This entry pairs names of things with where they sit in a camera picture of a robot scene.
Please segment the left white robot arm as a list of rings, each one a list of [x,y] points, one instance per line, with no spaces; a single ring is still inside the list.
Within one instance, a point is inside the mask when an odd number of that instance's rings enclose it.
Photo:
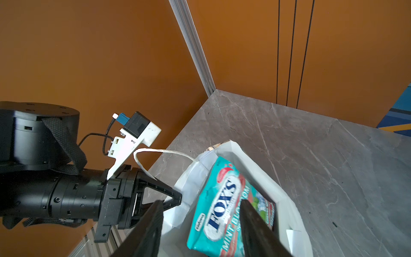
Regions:
[[[160,128],[139,112],[113,116],[122,125],[105,156],[104,171],[87,170],[78,141],[78,110],[46,103],[1,102],[1,218],[13,229],[56,224],[77,228],[97,223],[96,243],[106,243],[113,226],[130,229],[150,208],[149,188],[169,197],[163,209],[177,207],[182,194],[126,160],[140,145],[150,146]]]

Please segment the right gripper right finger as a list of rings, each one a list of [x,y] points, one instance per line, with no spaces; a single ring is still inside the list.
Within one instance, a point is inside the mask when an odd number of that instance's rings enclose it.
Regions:
[[[245,257],[292,257],[248,200],[240,204]]]

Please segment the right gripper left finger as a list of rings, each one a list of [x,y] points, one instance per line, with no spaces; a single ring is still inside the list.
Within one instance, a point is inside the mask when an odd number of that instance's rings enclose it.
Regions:
[[[111,257],[157,257],[163,226],[163,204],[157,200]]]

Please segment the teal Fox's candy bag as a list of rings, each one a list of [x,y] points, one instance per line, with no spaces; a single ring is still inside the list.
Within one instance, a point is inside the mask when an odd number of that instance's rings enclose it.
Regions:
[[[272,228],[276,205],[266,199],[230,161],[219,157],[199,195],[187,247],[209,257],[245,256],[240,204],[248,200]]]

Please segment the floral paper gift bag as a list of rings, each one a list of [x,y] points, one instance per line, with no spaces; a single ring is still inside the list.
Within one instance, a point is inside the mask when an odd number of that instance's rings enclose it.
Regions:
[[[288,194],[234,141],[194,158],[165,210],[162,257],[311,257],[300,212]]]

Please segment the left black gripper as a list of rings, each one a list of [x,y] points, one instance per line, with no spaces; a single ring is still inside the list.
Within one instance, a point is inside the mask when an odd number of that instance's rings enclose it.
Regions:
[[[141,169],[123,165],[104,184],[94,242],[106,243],[113,226],[121,230],[134,228],[154,203],[144,203],[144,195],[151,191],[166,196],[160,201],[164,211],[182,203],[180,192],[148,176],[137,177],[139,171]]]

